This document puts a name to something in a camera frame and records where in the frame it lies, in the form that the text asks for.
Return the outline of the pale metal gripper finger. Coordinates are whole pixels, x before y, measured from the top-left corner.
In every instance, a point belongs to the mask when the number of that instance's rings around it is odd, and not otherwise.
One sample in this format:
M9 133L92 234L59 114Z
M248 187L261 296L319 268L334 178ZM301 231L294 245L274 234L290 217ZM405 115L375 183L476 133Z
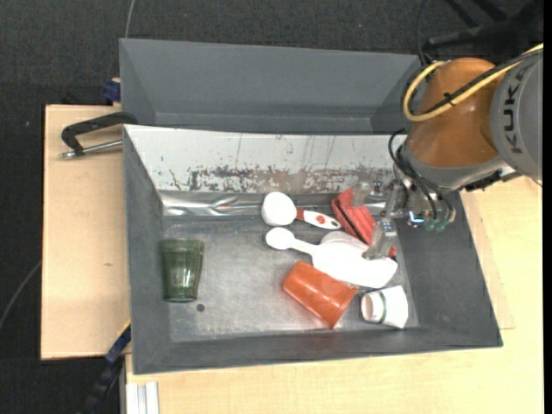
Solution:
M385 188L380 181L362 181L353 189L353 206L375 204L385 200Z
M393 221L383 220L376 223L372 240L364 253L365 259L378 259L394 256L393 242L397 235L396 226Z

